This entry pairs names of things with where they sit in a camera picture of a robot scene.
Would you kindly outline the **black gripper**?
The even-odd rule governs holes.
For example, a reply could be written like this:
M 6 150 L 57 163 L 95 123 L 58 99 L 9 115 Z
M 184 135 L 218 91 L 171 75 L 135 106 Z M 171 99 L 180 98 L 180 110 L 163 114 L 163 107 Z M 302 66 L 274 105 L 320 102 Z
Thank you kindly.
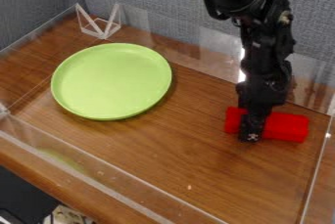
M 241 23 L 245 56 L 241 69 L 246 80 L 237 85 L 241 116 L 238 140 L 254 143 L 261 139 L 265 119 L 274 106 L 285 103 L 292 81 L 292 66 L 286 61 L 296 40 L 288 25 L 270 30 Z

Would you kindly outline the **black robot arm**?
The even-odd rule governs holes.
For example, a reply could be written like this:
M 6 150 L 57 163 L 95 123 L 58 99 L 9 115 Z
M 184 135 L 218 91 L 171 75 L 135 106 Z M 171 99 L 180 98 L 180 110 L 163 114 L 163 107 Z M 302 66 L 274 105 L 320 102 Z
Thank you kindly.
M 202 0 L 207 14 L 230 20 L 239 29 L 245 54 L 241 70 L 245 80 L 237 84 L 241 116 L 238 139 L 255 142 L 262 137 L 271 108 L 285 103 L 292 82 L 293 14 L 289 0 Z

